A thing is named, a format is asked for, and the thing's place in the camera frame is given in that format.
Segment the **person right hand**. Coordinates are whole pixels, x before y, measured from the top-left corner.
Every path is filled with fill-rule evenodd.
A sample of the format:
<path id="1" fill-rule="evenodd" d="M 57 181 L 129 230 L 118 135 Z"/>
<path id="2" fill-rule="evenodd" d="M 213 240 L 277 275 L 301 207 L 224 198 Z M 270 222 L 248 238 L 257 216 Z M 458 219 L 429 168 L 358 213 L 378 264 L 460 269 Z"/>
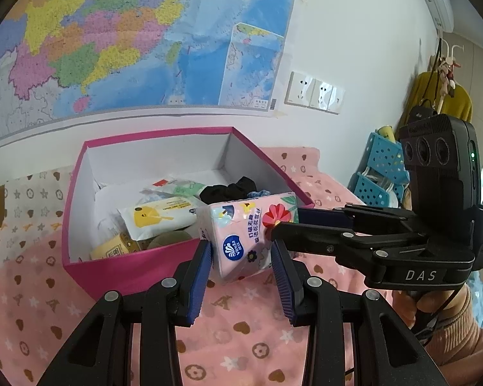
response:
<path id="1" fill-rule="evenodd" d="M 439 322 L 453 322 L 460 317 L 473 319 L 467 286 L 462 287 L 458 292 L 432 291 L 422 295 L 418 300 L 406 291 L 393 291 L 393 309 L 408 328 L 413 328 L 418 312 L 434 314 L 440 310 Z"/>

